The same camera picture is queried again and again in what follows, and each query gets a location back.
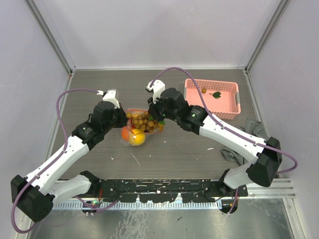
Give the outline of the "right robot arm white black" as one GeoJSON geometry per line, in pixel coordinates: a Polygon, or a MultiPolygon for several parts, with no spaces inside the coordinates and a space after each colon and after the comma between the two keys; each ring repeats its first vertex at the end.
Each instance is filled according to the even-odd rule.
{"type": "Polygon", "coordinates": [[[246,163],[227,169],[218,181],[218,190],[224,196],[232,195],[237,188],[250,183],[269,187],[282,162],[277,152],[280,143],[249,135],[219,118],[213,117],[201,106],[190,106],[175,88],[147,87],[152,94],[148,99],[149,114],[158,121],[169,119],[183,130],[218,141],[239,153],[246,163]]]}

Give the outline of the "yellow lemon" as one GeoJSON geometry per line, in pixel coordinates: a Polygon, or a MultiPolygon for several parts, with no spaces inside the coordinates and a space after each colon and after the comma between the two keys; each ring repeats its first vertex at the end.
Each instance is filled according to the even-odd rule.
{"type": "Polygon", "coordinates": [[[131,146],[142,145],[146,140],[146,136],[139,128],[132,129],[129,135],[129,143],[131,146]]]}

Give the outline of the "brown longan bunch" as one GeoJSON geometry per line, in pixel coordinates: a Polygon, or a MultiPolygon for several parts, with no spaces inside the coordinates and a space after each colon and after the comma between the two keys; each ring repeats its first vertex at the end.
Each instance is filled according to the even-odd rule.
{"type": "Polygon", "coordinates": [[[147,111],[132,110],[126,112],[127,128],[139,128],[144,133],[152,134],[164,129],[164,121],[156,121],[147,111]]]}

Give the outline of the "pink plastic basket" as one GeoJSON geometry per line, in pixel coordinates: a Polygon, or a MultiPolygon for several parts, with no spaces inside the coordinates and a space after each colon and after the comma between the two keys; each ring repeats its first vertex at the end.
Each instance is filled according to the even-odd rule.
{"type": "MultiPolygon", "coordinates": [[[[235,82],[213,81],[213,80],[195,80],[199,86],[207,91],[202,92],[204,103],[220,119],[233,120],[241,113],[240,97],[238,84],[235,82]],[[221,92],[221,97],[215,99],[210,93],[221,92]]],[[[188,78],[184,82],[184,97],[189,105],[203,106],[197,88],[193,81],[188,78]]]]}

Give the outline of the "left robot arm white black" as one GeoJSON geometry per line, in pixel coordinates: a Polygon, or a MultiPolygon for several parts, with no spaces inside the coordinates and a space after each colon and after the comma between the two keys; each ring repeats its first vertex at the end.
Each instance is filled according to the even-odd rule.
{"type": "Polygon", "coordinates": [[[46,162],[25,177],[16,175],[10,182],[11,198],[33,222],[43,220],[53,206],[74,196],[86,194],[95,197],[101,190],[101,181],[89,171],[57,184],[60,176],[79,158],[91,151],[113,128],[127,124],[126,114],[119,103],[100,101],[89,118],[78,125],[67,143],[46,162]]]}

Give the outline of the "red-orange persimmon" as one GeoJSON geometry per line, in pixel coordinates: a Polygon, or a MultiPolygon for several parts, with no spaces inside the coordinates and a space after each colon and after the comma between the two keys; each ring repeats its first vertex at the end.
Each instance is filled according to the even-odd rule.
{"type": "Polygon", "coordinates": [[[121,136],[125,142],[128,142],[130,140],[130,135],[131,135],[131,130],[129,128],[127,127],[122,128],[121,136]]]}

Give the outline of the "clear zip bag orange zipper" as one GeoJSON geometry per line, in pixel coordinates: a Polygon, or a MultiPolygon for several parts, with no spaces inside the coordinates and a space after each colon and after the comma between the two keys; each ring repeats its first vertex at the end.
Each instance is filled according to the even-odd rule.
{"type": "Polygon", "coordinates": [[[163,131],[165,121],[158,121],[147,110],[127,109],[127,125],[121,130],[121,143],[124,146],[140,146],[151,135],[163,131]]]}

